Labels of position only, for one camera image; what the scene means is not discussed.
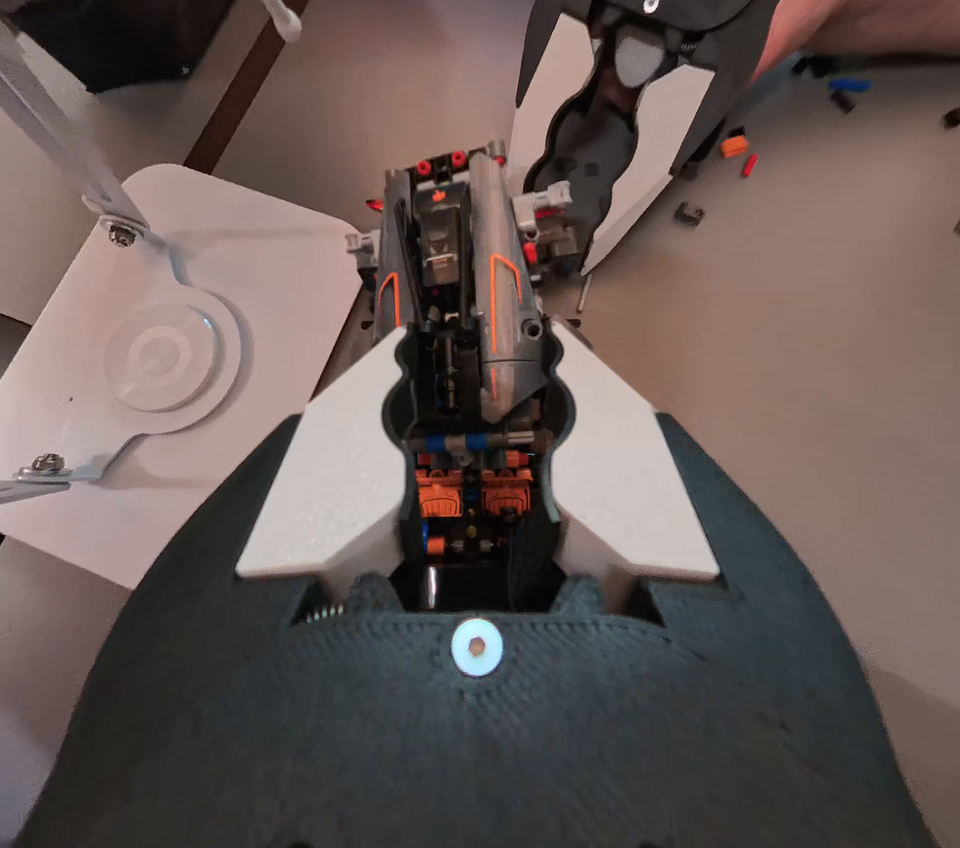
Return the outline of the white book stand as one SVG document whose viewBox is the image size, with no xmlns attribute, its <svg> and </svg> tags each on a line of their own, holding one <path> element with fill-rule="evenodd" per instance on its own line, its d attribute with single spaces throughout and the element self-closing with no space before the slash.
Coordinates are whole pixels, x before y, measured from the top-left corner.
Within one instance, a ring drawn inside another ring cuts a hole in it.
<svg viewBox="0 0 960 848">
<path fill-rule="evenodd" d="M 123 185 L 2 24 L 2 106 L 98 214 L 2 376 L 2 535 L 128 588 L 299 413 L 352 227 L 176 164 Z"/>
</svg>

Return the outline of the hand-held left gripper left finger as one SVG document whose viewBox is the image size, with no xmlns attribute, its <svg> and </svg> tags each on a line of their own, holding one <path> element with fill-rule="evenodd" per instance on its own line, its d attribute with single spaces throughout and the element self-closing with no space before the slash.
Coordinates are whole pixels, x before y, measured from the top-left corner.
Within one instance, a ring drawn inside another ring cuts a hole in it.
<svg viewBox="0 0 960 848">
<path fill-rule="evenodd" d="M 241 578 L 315 577 L 351 585 L 402 563 L 406 458 L 383 420 L 402 381 L 390 335 L 306 407 L 236 564 Z"/>
</svg>

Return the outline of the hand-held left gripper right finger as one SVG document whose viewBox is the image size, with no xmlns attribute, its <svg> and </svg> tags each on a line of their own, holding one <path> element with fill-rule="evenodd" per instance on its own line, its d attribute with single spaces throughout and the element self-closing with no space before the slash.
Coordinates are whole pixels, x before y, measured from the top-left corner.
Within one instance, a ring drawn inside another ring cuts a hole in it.
<svg viewBox="0 0 960 848">
<path fill-rule="evenodd" d="M 711 582 L 719 566 L 652 405 L 568 327 L 551 326 L 572 428 L 550 458 L 556 562 L 602 585 Z"/>
</svg>

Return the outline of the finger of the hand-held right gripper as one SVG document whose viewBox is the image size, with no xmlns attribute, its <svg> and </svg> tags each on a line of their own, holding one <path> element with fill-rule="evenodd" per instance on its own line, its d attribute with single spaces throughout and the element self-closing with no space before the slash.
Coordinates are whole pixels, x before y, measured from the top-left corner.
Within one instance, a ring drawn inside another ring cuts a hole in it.
<svg viewBox="0 0 960 848">
<path fill-rule="evenodd" d="M 511 195 L 522 194 L 527 174 L 546 152 L 551 122 L 589 83 L 594 65 L 594 44 L 586 23 L 561 12 L 515 108 L 509 146 Z"/>
<path fill-rule="evenodd" d="M 634 114 L 636 148 L 613 183 L 606 217 L 594 230 L 581 273 L 588 275 L 671 181 L 671 168 L 714 79 L 714 71 L 677 67 L 649 82 Z"/>
</svg>

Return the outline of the grey orange lego car model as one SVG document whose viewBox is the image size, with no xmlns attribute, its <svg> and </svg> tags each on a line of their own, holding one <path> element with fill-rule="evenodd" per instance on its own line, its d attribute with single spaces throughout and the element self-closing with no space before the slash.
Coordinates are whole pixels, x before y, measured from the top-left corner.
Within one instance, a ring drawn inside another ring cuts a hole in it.
<svg viewBox="0 0 960 848">
<path fill-rule="evenodd" d="M 569 432 L 562 354 L 538 293 L 558 183 L 511 197 L 502 143 L 387 173 L 379 225 L 345 236 L 374 343 L 397 331 L 382 419 L 404 461 L 391 581 L 420 611 L 537 612 L 561 586 L 550 461 Z"/>
</svg>

